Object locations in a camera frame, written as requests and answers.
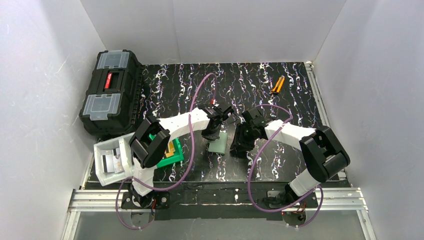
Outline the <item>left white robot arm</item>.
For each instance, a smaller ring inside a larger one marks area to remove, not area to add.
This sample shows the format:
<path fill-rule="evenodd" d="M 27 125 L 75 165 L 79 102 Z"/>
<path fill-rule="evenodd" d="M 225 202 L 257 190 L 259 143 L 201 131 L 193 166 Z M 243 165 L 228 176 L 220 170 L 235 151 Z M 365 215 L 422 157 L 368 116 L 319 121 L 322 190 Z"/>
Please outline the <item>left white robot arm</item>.
<path fill-rule="evenodd" d="M 129 140 L 134 162 L 132 191 L 141 197 L 159 191 L 153 187 L 154 171 L 169 143 L 196 131 L 208 141 L 217 141 L 223 122 L 233 114 L 234 109 L 228 104 L 202 104 L 168 118 L 147 116 Z"/>

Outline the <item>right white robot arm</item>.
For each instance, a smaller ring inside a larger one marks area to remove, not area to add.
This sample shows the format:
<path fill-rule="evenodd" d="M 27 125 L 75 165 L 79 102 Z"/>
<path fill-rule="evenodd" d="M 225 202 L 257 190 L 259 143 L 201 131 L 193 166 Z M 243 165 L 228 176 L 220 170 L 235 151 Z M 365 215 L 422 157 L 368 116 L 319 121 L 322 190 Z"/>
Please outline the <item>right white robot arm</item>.
<path fill-rule="evenodd" d="M 244 121 L 237 124 L 230 146 L 233 157 L 246 157 L 258 139 L 272 139 L 301 151 L 306 170 L 285 186 L 285 194 L 294 200 L 327 182 L 351 163 L 348 153 L 328 126 L 302 127 L 287 120 L 266 119 L 258 106 L 244 111 L 242 117 Z"/>

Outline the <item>white bin with silver cards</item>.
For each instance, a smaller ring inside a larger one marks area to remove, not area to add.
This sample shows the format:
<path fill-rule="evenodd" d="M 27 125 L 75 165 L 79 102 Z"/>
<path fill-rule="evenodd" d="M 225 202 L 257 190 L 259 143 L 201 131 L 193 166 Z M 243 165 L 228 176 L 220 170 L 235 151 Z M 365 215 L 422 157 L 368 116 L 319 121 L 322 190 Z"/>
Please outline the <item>white bin with silver cards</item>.
<path fill-rule="evenodd" d="M 93 145 L 95 174 L 105 187 L 134 174 L 129 141 L 133 133 L 111 138 Z"/>

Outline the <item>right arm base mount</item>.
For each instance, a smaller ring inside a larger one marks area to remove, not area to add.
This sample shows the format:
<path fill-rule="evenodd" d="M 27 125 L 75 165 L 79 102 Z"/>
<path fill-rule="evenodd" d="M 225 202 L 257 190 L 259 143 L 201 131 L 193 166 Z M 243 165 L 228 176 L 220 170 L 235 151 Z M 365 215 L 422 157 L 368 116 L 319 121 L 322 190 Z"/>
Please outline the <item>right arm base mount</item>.
<path fill-rule="evenodd" d="M 300 200 L 294 190 L 287 184 L 282 191 L 270 190 L 267 192 L 267 197 L 263 199 L 263 202 L 270 209 L 284 208 L 290 204 L 293 204 L 293 211 L 282 211 L 282 217 L 285 223 L 293 228 L 300 228 L 308 225 L 313 221 L 319 211 L 321 210 L 321 202 L 316 200 L 316 194 L 311 193 L 304 199 Z M 306 209 L 310 205 L 310 208 L 317 207 L 314 214 L 308 218 Z"/>

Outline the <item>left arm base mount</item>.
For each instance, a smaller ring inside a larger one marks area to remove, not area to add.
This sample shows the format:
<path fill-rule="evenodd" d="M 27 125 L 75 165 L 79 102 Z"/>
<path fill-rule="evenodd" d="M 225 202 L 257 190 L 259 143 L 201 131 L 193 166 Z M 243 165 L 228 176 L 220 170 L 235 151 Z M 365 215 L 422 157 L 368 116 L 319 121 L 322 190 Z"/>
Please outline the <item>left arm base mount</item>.
<path fill-rule="evenodd" d="M 149 220 L 154 220 L 158 210 L 166 210 L 170 207 L 170 193 L 165 191 L 151 191 L 145 196 L 141 196 L 135 190 L 128 190 L 122 195 L 120 209 L 130 210 L 136 214 L 149 214 Z"/>

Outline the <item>green plastic bin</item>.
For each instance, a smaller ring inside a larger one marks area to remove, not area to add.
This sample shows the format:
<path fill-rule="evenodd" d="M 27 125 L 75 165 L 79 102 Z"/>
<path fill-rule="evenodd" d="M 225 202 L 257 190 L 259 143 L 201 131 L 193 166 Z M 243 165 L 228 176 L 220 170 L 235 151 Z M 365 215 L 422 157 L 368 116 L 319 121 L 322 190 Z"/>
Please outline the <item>green plastic bin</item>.
<path fill-rule="evenodd" d="M 184 160 L 184 154 L 182 145 L 180 143 L 179 138 L 175 138 L 172 140 L 174 147 L 175 147 L 175 153 L 174 156 L 169 158 L 162 158 L 162 160 L 156 165 L 157 168 L 162 168 L 165 166 L 173 165 L 174 163 L 181 162 Z"/>

